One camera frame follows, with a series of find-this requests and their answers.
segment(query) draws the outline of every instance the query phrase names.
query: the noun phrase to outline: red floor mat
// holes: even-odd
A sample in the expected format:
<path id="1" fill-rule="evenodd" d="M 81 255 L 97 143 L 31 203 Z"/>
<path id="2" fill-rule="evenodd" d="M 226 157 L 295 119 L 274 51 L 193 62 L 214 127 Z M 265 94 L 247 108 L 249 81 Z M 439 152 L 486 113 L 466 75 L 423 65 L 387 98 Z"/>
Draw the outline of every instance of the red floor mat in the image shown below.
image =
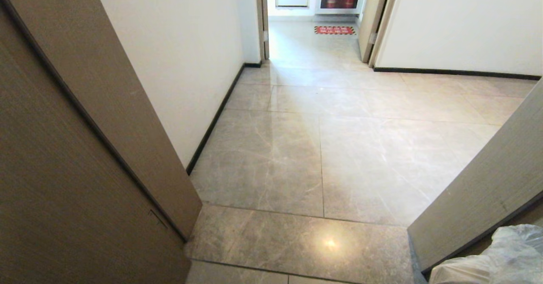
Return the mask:
<path id="1" fill-rule="evenodd" d="M 352 26 L 315 26 L 316 34 L 355 34 Z"/>

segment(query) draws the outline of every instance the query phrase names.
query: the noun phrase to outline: white plastic bag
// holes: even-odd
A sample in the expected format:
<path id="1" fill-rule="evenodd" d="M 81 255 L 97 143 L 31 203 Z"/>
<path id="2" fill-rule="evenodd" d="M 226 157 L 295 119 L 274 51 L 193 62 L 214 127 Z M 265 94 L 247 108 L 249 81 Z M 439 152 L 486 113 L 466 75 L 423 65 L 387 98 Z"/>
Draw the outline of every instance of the white plastic bag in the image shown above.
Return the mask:
<path id="1" fill-rule="evenodd" d="M 481 255 L 444 261 L 429 284 L 543 284 L 543 228 L 498 228 Z"/>

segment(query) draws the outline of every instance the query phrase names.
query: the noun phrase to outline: hallway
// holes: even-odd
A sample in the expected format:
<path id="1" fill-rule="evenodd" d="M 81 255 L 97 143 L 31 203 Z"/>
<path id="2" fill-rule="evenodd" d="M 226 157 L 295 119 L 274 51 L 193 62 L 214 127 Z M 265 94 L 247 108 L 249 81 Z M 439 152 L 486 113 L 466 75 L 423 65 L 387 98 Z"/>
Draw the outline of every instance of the hallway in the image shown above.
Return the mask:
<path id="1" fill-rule="evenodd" d="M 375 73 L 357 36 L 270 23 L 190 176 L 203 201 L 409 226 L 536 81 Z"/>

